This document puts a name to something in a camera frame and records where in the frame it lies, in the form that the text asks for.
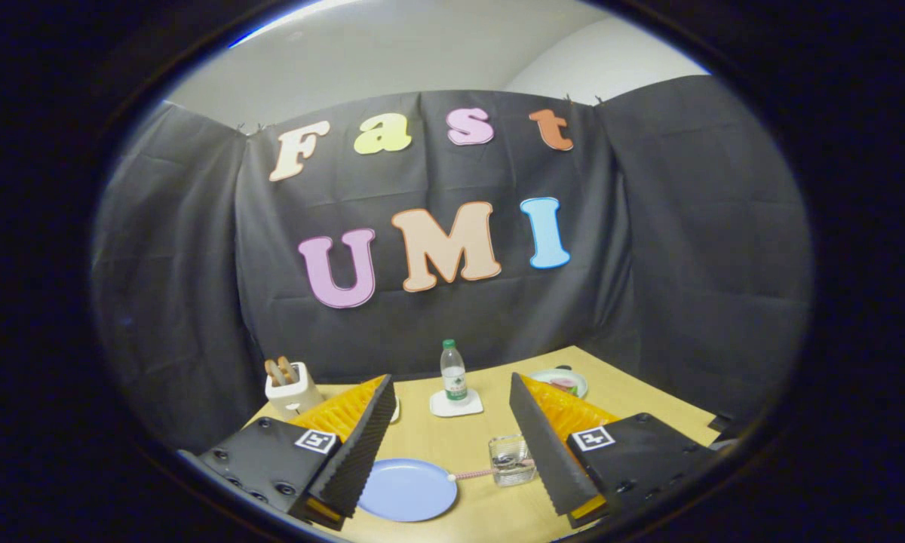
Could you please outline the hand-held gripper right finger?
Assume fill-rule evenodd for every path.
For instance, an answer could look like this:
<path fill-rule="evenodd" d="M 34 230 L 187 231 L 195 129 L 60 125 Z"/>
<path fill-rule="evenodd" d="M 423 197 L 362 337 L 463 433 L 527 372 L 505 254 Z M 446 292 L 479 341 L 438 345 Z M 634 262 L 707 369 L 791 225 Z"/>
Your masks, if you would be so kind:
<path fill-rule="evenodd" d="M 718 455 L 650 413 L 617 417 L 519 373 L 510 407 L 553 509 L 573 528 L 638 515 Z"/>

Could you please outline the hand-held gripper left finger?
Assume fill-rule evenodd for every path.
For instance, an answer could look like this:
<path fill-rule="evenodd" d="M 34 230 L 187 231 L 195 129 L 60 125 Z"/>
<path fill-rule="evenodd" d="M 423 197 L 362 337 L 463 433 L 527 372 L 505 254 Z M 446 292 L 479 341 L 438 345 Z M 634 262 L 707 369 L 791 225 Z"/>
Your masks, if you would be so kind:
<path fill-rule="evenodd" d="M 354 385 L 285 422 L 260 416 L 196 457 L 225 490 L 338 532 L 354 516 L 395 402 L 393 375 Z"/>

